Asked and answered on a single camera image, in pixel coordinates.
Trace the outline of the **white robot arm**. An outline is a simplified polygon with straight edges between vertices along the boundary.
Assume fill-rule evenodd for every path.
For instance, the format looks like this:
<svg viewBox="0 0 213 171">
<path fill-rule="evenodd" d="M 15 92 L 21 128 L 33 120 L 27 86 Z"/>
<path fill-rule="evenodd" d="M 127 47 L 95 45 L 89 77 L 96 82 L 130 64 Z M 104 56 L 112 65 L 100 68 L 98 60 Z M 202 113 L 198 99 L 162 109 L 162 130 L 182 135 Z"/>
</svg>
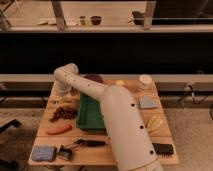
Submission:
<svg viewBox="0 0 213 171">
<path fill-rule="evenodd" d="M 131 92 L 78 75 L 70 63 L 54 71 L 58 94 L 71 87 L 100 103 L 101 114 L 119 171 L 163 171 Z"/>
</svg>

